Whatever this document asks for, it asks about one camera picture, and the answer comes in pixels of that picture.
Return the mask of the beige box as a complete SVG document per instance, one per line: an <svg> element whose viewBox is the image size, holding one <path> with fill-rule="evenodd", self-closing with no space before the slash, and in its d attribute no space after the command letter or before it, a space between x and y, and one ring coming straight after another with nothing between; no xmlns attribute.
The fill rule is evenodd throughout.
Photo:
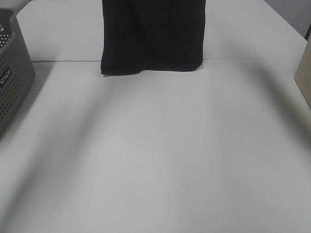
<svg viewBox="0 0 311 233"><path fill-rule="evenodd" d="M301 61L295 74L295 81L311 107L311 39L308 39Z"/></svg>

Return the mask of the grey perforated plastic basket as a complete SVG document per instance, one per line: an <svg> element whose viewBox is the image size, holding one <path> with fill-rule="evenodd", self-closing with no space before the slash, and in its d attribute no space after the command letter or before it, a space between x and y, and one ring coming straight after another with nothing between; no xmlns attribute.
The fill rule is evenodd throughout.
<svg viewBox="0 0 311 233"><path fill-rule="evenodd" d="M35 70L16 13L0 10L0 134L23 104L35 79Z"/></svg>

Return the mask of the dark grey towel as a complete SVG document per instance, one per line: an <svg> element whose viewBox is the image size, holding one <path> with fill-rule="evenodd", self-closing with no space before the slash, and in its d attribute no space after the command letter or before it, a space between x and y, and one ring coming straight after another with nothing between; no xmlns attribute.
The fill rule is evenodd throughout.
<svg viewBox="0 0 311 233"><path fill-rule="evenodd" d="M204 0L104 0L103 75L194 71L203 62Z"/></svg>

